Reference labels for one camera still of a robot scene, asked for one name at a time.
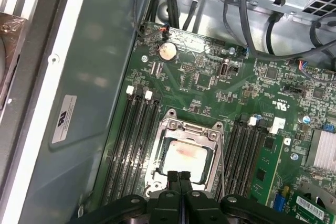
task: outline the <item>cpu socket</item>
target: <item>cpu socket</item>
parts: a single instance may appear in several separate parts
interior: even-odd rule
[[[179,120],[174,109],[168,110],[159,123],[146,171],[146,196],[166,187],[170,170],[191,172],[194,190],[211,191],[221,160],[221,143],[221,122],[210,129]]]

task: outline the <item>sticker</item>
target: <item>sticker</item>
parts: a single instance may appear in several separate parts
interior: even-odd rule
[[[76,99],[76,95],[65,95],[61,111],[59,112],[54,137],[52,138],[53,140],[51,143],[55,144],[64,141],[67,137],[73,109],[76,104]]]
[[[301,197],[297,197],[296,203],[303,207],[305,210],[309,211],[311,214],[315,215],[320,220],[324,220],[324,212],[318,209],[316,206],[312,205],[305,199],[302,199]]]

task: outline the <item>motherboard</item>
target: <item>motherboard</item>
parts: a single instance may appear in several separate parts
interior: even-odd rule
[[[144,26],[146,34],[161,29]],[[334,125],[336,84],[308,79],[295,61],[261,61],[174,28],[139,37],[90,207],[149,197],[165,187],[167,171],[188,170],[193,188],[218,200],[238,194],[309,223],[334,223]],[[317,202],[306,183],[327,196]]]

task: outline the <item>blue connector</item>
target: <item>blue connector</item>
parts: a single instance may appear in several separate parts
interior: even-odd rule
[[[277,194],[274,199],[273,209],[277,212],[282,212],[286,204],[286,198],[281,194]]]
[[[334,133],[335,132],[335,126],[332,125],[332,124],[326,124],[326,125],[323,126],[323,130]]]

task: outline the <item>heatsink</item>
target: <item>heatsink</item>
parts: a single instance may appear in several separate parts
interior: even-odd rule
[[[307,165],[327,172],[336,172],[336,134],[321,130],[314,131]]]

